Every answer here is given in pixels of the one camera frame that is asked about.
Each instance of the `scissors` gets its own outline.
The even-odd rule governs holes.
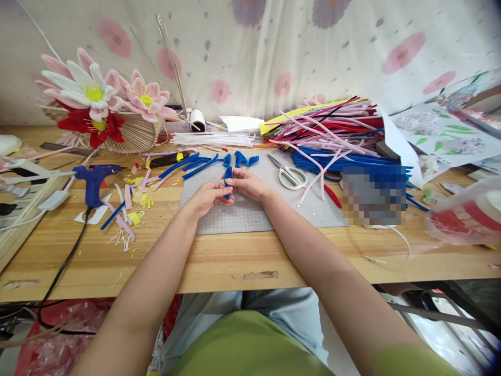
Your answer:
[[[270,154],[268,154],[268,157],[279,168],[278,180],[280,180],[280,183],[285,188],[291,191],[296,191],[307,185],[308,178],[303,171],[300,171],[295,167],[284,166]]]

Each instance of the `hand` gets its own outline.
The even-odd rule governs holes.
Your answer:
[[[252,172],[239,168],[233,169],[233,178],[226,179],[226,183],[235,187],[237,192],[260,203],[273,193],[273,189]]]
[[[184,207],[190,208],[198,218],[203,217],[214,205],[230,206],[235,202],[235,196],[231,195],[233,187],[225,187],[222,183],[204,183],[191,196]]]

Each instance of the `gray cutting mat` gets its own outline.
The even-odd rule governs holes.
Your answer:
[[[320,198],[320,182],[317,180],[308,192],[301,207],[297,207],[305,188],[291,191],[280,184],[278,180],[278,168],[268,158],[266,152],[245,151],[243,153],[247,159],[254,155],[259,155],[259,161],[248,169],[259,176],[264,182],[271,185],[280,195],[304,218],[315,227],[339,227],[347,226],[343,223],[343,214],[331,198],[325,194],[325,201]],[[289,153],[274,151],[271,154],[283,165],[294,166]],[[200,156],[213,158],[212,153],[200,153]],[[219,153],[219,158],[223,158],[226,153]],[[232,167],[235,166],[235,156],[231,153]],[[226,168],[222,162],[215,163],[207,169],[199,172],[184,182],[181,206],[195,193],[201,184],[206,182],[220,182],[221,175]],[[311,182],[315,174],[306,172],[308,182]],[[253,231],[273,231],[268,217],[263,207],[251,199],[235,193],[235,203],[232,206],[214,206],[206,216],[198,223],[197,235],[253,232]]]

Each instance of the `red flower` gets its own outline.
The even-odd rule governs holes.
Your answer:
[[[90,146],[92,149],[97,149],[108,137],[116,142],[125,142],[120,131],[125,119],[110,112],[106,119],[98,123],[90,118],[89,112],[90,109],[72,109],[68,112],[66,119],[62,119],[57,123],[57,127],[67,131],[90,133]]]

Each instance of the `scissor handle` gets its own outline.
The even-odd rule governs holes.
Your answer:
[[[279,170],[278,179],[285,188],[291,191],[304,187],[308,182],[308,178],[302,171],[286,166]]]

